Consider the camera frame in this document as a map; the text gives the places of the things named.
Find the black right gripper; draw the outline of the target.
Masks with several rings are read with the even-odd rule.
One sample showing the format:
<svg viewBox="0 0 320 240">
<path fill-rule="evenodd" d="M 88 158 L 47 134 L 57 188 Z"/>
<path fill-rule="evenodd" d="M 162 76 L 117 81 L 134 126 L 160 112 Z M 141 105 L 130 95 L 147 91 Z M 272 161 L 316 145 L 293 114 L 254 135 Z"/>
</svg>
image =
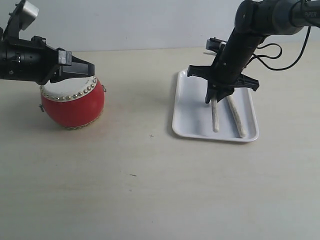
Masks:
<svg viewBox="0 0 320 240">
<path fill-rule="evenodd" d="M 217 102 L 232 95 L 235 88 L 256 91 L 259 81 L 242 74 L 254 51 L 260 44 L 260 35 L 252 32 L 231 32 L 226 44 L 216 53 L 211 65 L 190 65 L 186 75 L 207 80 L 205 103 L 216 97 Z"/>
</svg>

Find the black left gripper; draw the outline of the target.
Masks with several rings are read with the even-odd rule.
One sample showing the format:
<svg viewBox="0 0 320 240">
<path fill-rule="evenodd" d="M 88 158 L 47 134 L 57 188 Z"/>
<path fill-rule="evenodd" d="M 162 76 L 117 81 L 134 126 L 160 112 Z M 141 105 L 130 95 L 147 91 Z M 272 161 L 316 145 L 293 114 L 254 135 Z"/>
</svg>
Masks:
<svg viewBox="0 0 320 240">
<path fill-rule="evenodd" d="M 68 79 L 95 75 L 95 65 L 63 48 L 47 45 L 46 39 L 34 36 L 31 40 L 7 38 L 7 79 L 35 82 L 44 85 Z"/>
</svg>

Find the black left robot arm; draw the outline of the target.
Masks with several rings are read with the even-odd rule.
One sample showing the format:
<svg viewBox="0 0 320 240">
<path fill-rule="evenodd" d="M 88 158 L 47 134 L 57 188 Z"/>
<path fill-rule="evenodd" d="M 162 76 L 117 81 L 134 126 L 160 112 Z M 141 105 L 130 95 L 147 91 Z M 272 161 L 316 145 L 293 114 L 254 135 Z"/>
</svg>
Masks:
<svg viewBox="0 0 320 240">
<path fill-rule="evenodd" d="M 20 28 L 7 26 L 0 41 L 0 78 L 34 82 L 40 86 L 67 79 L 93 77 L 95 65 L 34 36 L 20 39 Z"/>
</svg>

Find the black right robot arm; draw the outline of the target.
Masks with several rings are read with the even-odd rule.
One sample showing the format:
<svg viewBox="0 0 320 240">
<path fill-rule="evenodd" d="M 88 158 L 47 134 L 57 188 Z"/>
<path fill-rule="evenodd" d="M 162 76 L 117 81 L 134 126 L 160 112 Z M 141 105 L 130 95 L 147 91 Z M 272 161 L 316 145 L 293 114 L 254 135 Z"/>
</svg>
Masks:
<svg viewBox="0 0 320 240">
<path fill-rule="evenodd" d="M 207 81 L 205 103 L 217 102 L 232 95 L 236 88 L 256 91 L 258 80 L 243 74 L 254 59 L 255 51 L 270 36 L 292 36 L 304 27 L 320 26 L 318 0 L 244 0 L 239 5 L 234 27 L 224 41 L 211 37 L 206 49 L 216 54 L 210 65 L 190 65 L 188 77 Z"/>
</svg>

